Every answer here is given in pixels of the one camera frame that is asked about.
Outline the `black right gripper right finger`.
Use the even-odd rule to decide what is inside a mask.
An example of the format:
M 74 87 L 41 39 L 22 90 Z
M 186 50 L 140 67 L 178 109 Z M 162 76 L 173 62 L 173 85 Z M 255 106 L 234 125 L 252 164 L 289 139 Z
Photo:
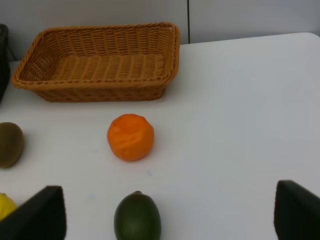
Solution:
M 279 240 L 318 240 L 320 198 L 292 180 L 278 181 L 273 225 Z

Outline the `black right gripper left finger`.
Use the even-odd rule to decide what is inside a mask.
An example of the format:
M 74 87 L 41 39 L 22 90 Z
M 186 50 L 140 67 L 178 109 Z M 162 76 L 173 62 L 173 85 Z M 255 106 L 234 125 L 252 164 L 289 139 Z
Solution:
M 63 240 L 67 213 L 61 186 L 46 186 L 0 221 L 2 240 Z

